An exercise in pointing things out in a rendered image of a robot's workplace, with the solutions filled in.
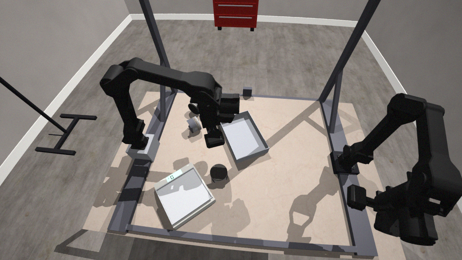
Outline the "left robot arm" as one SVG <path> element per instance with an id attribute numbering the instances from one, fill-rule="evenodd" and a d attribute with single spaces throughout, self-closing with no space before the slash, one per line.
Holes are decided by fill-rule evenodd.
<path id="1" fill-rule="evenodd" d="M 407 181 L 391 189 L 398 212 L 386 205 L 375 205 L 374 228 L 407 243 L 433 246 L 438 240 L 433 216 L 446 217 L 462 196 L 460 171 L 449 158 L 443 116 L 444 108 L 426 99 L 396 94 L 387 105 L 387 115 L 361 142 L 345 145 L 338 154 L 341 168 L 369 164 L 374 150 L 401 125 L 416 121 L 418 162 L 407 171 Z M 435 199 L 440 204 L 430 202 Z"/>

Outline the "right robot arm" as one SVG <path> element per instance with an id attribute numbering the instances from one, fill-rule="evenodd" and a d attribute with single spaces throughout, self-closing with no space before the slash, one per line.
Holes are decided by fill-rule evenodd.
<path id="1" fill-rule="evenodd" d="M 234 114 L 239 114 L 239 94 L 222 94 L 221 85 L 210 73 L 181 72 L 135 57 L 111 65 L 100 81 L 103 91 L 117 105 L 124 122 L 122 142 L 131 144 L 131 149 L 145 150 L 149 140 L 142 133 L 144 120 L 137 118 L 129 95 L 130 84 L 137 79 L 183 91 L 191 97 L 190 103 L 197 103 L 201 115 L 212 116 L 217 111 L 217 125 L 232 123 Z"/>

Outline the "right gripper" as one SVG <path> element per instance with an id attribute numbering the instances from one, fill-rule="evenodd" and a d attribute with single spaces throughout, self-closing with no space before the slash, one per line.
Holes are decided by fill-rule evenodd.
<path id="1" fill-rule="evenodd" d="M 202 127 L 206 128 L 207 131 L 209 131 L 210 129 L 208 134 L 204 134 L 207 148 L 213 148 L 224 145 L 225 140 L 223 133 L 216 128 L 218 118 L 217 111 L 212 116 L 203 116 L 200 114 L 199 117 L 202 123 Z"/>

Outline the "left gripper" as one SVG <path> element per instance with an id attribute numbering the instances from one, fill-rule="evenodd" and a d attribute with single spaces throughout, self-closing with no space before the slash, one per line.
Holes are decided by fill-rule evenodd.
<path id="1" fill-rule="evenodd" d="M 386 205 L 393 211 L 398 212 L 400 209 L 393 200 L 391 199 L 391 189 L 393 187 L 386 186 L 386 191 L 376 191 L 374 199 L 366 196 L 366 189 L 357 185 L 351 185 L 348 187 L 347 205 L 353 209 L 364 210 L 365 206 L 372 207 L 375 205 Z"/>

